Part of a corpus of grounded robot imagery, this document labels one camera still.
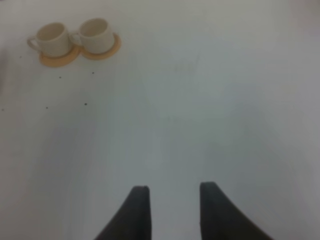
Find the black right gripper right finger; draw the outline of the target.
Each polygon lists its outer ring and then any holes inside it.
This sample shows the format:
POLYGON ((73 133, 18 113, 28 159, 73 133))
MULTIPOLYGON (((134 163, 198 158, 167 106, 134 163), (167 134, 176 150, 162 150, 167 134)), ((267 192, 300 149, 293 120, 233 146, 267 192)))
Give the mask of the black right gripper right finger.
POLYGON ((200 232, 203 240, 270 240, 246 217, 215 182, 202 182, 200 232))

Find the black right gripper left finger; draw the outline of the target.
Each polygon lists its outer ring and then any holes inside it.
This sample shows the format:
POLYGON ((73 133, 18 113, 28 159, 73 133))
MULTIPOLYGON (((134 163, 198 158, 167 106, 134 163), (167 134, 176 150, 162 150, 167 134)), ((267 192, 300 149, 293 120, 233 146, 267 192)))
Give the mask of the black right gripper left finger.
POLYGON ((97 235, 97 240, 151 240, 150 189, 135 186, 117 213, 97 235))

